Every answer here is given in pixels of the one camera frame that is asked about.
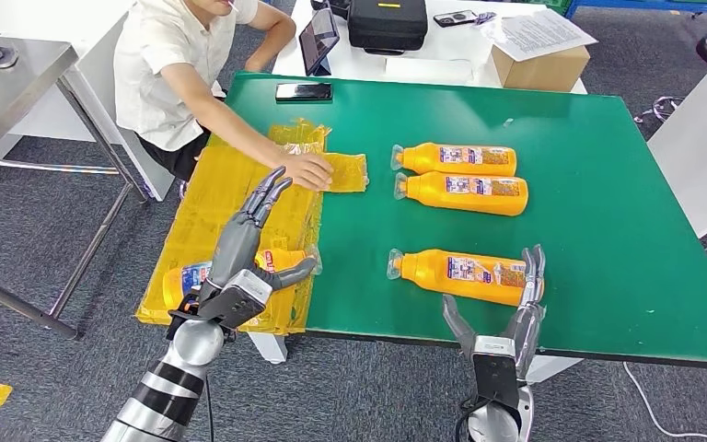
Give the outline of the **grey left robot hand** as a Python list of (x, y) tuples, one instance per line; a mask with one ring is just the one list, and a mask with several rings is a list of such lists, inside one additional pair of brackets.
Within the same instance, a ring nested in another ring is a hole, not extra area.
[(263, 270), (255, 261), (262, 228), (279, 197), (292, 183), (293, 180), (286, 175), (285, 166), (272, 170), (230, 217), (216, 243), (211, 272), (200, 291), (202, 302), (215, 297), (243, 269), (258, 276), (274, 291), (295, 285), (317, 271), (319, 259), (315, 255), (280, 272)]

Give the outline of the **person's right hand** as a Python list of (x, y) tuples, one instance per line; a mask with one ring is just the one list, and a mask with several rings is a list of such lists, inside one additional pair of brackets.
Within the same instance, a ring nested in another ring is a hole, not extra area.
[(294, 184), (311, 191), (326, 191), (332, 183), (333, 168), (323, 157), (315, 154), (284, 154), (281, 166), (285, 167), (285, 176)]

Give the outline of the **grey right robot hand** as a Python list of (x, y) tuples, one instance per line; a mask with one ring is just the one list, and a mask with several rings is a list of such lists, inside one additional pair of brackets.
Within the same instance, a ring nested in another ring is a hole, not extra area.
[(540, 325), (545, 308), (540, 304), (544, 289), (546, 256), (537, 244), (524, 248), (522, 258), (526, 261), (526, 284), (522, 290), (516, 312), (499, 336), (476, 333), (458, 311), (455, 298), (442, 295), (443, 317), (460, 345), (463, 355), (471, 360), (476, 350), (484, 355), (509, 356), (516, 366), (516, 378), (527, 379), (527, 372), (536, 353)]

